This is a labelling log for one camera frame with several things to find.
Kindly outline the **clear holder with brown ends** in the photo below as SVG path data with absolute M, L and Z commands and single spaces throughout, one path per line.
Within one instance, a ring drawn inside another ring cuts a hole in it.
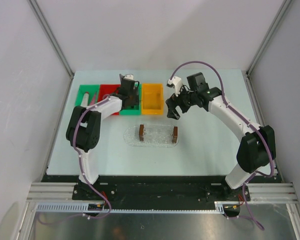
M 176 144 L 179 128 L 175 125 L 140 124 L 138 137 L 141 142 L 148 141 L 158 144 Z

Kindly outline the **white toothpaste tube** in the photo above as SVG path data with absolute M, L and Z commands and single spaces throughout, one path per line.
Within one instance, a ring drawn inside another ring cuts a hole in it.
M 88 106 L 88 104 L 89 104 L 89 97 L 90 97 L 89 92 L 85 92 L 83 94 L 82 100 L 81 100 L 81 103 L 80 103 L 81 107 L 87 107 Z

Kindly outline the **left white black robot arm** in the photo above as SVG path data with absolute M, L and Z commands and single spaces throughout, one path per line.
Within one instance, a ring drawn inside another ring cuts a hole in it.
M 90 200 L 100 196 L 101 188 L 95 184 L 99 172 L 90 160 L 100 140 L 101 123 L 114 113 L 140 104 L 140 82 L 133 74 L 119 75 L 120 86 L 103 100 L 90 106 L 75 106 L 66 130 L 66 139 L 78 153 L 79 180 L 86 185 L 83 194 Z

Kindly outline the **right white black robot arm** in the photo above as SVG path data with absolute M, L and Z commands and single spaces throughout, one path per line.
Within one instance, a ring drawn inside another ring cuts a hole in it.
M 167 80 L 167 86 L 174 89 L 174 94 L 166 100 L 167 117 L 178 120 L 180 115 L 176 108 L 186 113 L 190 107 L 198 106 L 221 120 L 239 140 L 236 154 L 237 164 L 225 177 L 220 188 L 221 196 L 232 201 L 239 194 L 239 187 L 247 182 L 261 167 L 270 165 L 274 172 L 276 143 L 274 129 L 252 122 L 238 111 L 223 95 L 218 87 L 210 88 L 204 75 L 199 72 L 187 77 L 188 86 L 180 77 Z

